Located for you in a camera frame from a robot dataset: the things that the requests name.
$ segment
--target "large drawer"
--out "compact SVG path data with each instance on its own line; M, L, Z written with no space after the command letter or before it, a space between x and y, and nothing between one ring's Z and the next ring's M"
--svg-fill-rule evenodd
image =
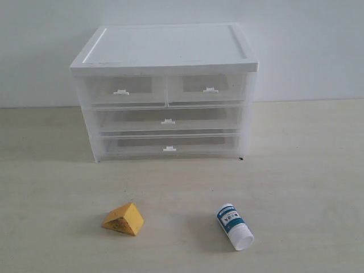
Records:
M101 135L133 131L239 129L241 107L95 111Z
M246 79L247 74L170 76L168 106L239 105L245 99Z
M104 139L105 156L238 154L237 136Z
M164 107L166 84L160 77L83 78L85 96L99 107Z

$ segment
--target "translucent plastic drawer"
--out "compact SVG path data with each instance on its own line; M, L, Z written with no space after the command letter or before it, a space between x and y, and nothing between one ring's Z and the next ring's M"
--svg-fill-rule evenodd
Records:
M105 156L237 154L237 136L103 140Z
M238 105L245 98L246 73L167 78L168 105Z
M129 131L238 129L241 107L97 111L101 135Z
M161 77L97 77L83 78L90 104L93 106L160 106L166 105L166 84Z

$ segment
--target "drawer handle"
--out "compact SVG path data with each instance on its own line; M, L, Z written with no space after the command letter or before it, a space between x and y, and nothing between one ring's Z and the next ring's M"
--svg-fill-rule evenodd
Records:
M125 89L118 89L116 92L114 92L114 95L129 95L129 92L127 92Z
M162 124L162 125L175 125L176 122L173 121L171 118L166 118L160 124Z
M175 152L177 151L176 148L174 148L173 146L166 146L165 148L163 148L163 152Z
M203 90L202 92L204 92L204 93L218 93L218 89L215 89L215 87L206 87L206 89Z

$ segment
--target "glue stick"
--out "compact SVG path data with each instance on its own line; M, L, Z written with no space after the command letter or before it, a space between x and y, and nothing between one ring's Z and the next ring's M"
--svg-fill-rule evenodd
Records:
M254 236L232 204L223 205L217 219L237 251L246 249L254 241Z

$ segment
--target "plastic drawer organizer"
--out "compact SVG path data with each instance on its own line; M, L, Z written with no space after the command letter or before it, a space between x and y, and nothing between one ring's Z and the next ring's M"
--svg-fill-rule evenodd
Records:
M242 158L257 70L235 23L103 26L71 65L97 162Z

